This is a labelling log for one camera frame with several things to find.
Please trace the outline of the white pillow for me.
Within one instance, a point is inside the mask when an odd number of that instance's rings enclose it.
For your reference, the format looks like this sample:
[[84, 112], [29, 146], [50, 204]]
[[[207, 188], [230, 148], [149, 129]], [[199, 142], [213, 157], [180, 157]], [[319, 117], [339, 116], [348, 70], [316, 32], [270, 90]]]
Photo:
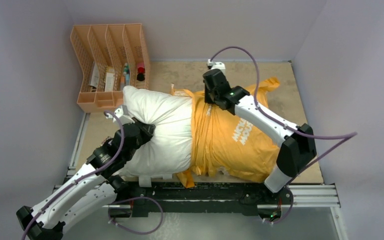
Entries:
[[189, 169], [192, 98], [126, 86], [123, 100], [130, 117], [154, 125], [155, 130], [151, 140], [135, 152], [119, 175], [137, 177], [141, 186], [149, 187], [152, 180], [171, 181]]

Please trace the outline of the orange Mickey Mouse pillowcase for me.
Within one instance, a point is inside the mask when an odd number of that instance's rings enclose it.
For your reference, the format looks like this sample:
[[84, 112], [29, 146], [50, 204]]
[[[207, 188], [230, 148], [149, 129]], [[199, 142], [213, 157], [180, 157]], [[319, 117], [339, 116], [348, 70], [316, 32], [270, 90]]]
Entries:
[[194, 187], [192, 175], [215, 177], [224, 171], [243, 180], [262, 183], [279, 153], [270, 137], [252, 123], [204, 101], [204, 92], [171, 88], [174, 96], [192, 100], [191, 163], [177, 173], [186, 187]]

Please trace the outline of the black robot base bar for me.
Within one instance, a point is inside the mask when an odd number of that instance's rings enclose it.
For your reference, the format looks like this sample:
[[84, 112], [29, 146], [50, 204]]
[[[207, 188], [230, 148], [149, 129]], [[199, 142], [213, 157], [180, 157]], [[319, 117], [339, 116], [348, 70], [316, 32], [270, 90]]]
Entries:
[[282, 208], [293, 202], [290, 189], [272, 193], [262, 183], [198, 182], [184, 188], [180, 182], [156, 182], [140, 187], [137, 182], [112, 176], [116, 199], [109, 214], [112, 218], [147, 217], [150, 213], [242, 214], [274, 222], [281, 218]]

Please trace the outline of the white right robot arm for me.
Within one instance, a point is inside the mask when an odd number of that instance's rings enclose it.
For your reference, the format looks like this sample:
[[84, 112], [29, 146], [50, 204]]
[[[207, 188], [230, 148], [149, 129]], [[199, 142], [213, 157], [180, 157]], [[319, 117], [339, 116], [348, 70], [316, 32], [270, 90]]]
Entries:
[[271, 204], [280, 197], [280, 190], [288, 185], [317, 155], [313, 129], [308, 124], [298, 126], [285, 120], [259, 103], [241, 86], [230, 87], [220, 69], [203, 74], [205, 102], [238, 116], [265, 133], [280, 151], [276, 164], [264, 180], [261, 199]]

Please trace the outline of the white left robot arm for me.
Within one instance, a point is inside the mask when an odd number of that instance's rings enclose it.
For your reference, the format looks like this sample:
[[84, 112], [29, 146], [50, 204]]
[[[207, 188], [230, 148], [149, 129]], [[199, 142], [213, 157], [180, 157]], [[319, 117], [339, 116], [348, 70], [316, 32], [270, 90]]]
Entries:
[[138, 120], [124, 124], [52, 195], [33, 207], [22, 206], [16, 212], [24, 231], [21, 238], [60, 240], [70, 227], [98, 208], [127, 202], [129, 184], [115, 173], [152, 139], [155, 128]]

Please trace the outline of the teal and orange tube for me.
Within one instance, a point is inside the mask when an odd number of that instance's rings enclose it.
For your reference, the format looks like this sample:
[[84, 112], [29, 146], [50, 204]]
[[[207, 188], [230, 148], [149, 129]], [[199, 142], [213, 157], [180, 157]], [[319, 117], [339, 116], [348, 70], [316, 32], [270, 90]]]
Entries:
[[130, 85], [130, 68], [129, 64], [125, 63], [123, 67], [123, 72], [122, 72], [122, 78], [120, 80], [120, 90], [122, 90], [125, 86]]

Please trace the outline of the red and black bottle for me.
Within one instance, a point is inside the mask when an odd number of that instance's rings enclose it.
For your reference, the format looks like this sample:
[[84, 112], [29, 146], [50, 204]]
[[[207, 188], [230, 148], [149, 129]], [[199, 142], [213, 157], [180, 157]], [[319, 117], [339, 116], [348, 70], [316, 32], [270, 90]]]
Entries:
[[137, 81], [145, 81], [145, 64], [144, 62], [140, 62], [136, 65], [136, 69], [137, 69], [137, 76], [136, 76], [136, 80]]

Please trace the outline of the beige paper card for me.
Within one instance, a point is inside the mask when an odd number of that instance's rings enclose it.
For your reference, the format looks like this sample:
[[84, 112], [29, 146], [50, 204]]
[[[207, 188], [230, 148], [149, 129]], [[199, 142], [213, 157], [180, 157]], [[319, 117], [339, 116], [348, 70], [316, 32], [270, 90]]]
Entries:
[[107, 66], [104, 74], [105, 92], [112, 92], [115, 83], [115, 69]]

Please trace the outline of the white paper booklet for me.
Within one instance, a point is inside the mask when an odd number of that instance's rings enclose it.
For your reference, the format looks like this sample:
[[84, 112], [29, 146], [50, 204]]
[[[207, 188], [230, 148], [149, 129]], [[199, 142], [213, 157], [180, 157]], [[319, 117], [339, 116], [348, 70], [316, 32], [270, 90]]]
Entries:
[[99, 69], [98, 69], [98, 65], [94, 62], [90, 80], [89, 80], [89, 86], [96, 89], [98, 88], [98, 85], [99, 85]]

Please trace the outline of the pink plastic file organizer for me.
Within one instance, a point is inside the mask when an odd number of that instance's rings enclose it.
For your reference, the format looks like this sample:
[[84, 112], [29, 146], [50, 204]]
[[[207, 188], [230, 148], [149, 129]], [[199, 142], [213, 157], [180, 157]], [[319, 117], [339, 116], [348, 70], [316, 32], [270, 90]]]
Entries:
[[[74, 25], [70, 41], [83, 73], [77, 104], [85, 113], [114, 110], [123, 103], [120, 90], [125, 63], [130, 68], [130, 85], [148, 89], [151, 80], [151, 64], [141, 23]], [[98, 65], [98, 88], [89, 86], [93, 63]], [[145, 64], [145, 81], [137, 81], [138, 63]], [[104, 91], [106, 67], [115, 69], [113, 91]]]

